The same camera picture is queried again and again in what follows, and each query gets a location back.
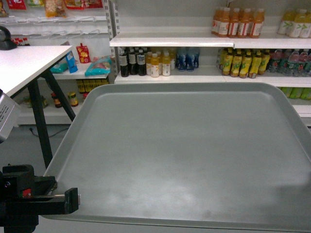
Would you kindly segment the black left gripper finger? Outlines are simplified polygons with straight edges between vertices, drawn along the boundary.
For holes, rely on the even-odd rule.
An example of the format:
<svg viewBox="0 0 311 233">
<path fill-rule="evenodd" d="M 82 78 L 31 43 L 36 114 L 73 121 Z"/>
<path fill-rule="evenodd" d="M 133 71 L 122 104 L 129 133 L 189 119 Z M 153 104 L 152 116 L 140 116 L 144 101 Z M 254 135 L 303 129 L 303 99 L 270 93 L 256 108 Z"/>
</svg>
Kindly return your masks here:
<svg viewBox="0 0 311 233">
<path fill-rule="evenodd" d="M 78 188 L 71 188 L 62 195 L 36 197 L 34 203 L 34 211 L 37 215 L 68 215 L 78 209 Z"/>
<path fill-rule="evenodd" d="M 35 195 L 45 196 L 57 188 L 54 176 L 35 176 Z"/>
</svg>

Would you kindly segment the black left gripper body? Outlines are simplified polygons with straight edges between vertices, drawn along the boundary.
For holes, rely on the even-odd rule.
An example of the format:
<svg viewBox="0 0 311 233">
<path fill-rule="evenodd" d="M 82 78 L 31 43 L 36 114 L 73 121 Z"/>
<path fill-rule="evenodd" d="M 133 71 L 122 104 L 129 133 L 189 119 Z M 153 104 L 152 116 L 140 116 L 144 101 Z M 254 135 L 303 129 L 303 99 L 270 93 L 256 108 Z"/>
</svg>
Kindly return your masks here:
<svg viewBox="0 0 311 233">
<path fill-rule="evenodd" d="M 35 194 L 35 174 L 32 165 L 7 165 L 0 172 L 0 225 L 5 233 L 32 233 L 38 216 L 19 215 L 23 198 Z"/>
</svg>

